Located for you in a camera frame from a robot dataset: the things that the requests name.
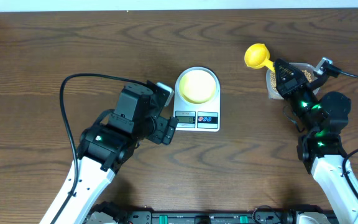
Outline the yellow measuring scoop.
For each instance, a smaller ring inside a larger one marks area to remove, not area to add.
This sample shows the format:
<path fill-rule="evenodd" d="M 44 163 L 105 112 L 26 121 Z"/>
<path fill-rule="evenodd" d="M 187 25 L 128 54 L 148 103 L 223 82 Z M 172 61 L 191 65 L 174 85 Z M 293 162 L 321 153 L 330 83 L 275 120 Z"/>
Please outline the yellow measuring scoop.
<path fill-rule="evenodd" d="M 275 71 L 273 62 L 270 60 L 270 52 L 265 44 L 253 44 L 245 52 L 245 64 L 253 69 L 267 67 L 272 72 Z"/>

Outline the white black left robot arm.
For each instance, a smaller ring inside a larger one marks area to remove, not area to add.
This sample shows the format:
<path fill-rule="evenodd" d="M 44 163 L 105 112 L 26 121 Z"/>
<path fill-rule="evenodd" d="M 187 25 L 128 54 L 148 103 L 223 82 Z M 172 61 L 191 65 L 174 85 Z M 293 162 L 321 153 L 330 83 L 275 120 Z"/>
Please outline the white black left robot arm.
<path fill-rule="evenodd" d="M 173 95 L 163 83 L 126 84 L 116 108 L 103 111 L 81 134 L 78 158 L 41 222 L 83 223 L 141 140 L 170 144 L 178 120 L 160 114 Z"/>

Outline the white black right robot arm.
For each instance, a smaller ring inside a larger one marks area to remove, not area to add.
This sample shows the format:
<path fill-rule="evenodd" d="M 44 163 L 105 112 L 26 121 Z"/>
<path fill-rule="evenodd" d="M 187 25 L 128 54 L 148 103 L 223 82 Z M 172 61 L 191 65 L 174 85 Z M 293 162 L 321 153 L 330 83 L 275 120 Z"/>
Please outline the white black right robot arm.
<path fill-rule="evenodd" d="M 288 101 L 301 121 L 305 134 L 298 138 L 297 153 L 306 171 L 313 176 L 328 198 L 339 223 L 358 223 L 358 180 L 340 137 L 349 122 L 351 99 L 330 91 L 318 99 L 314 90 L 329 77 L 344 74 L 328 58 L 322 58 L 309 82 L 305 74 L 283 59 L 273 63 L 276 89 Z"/>

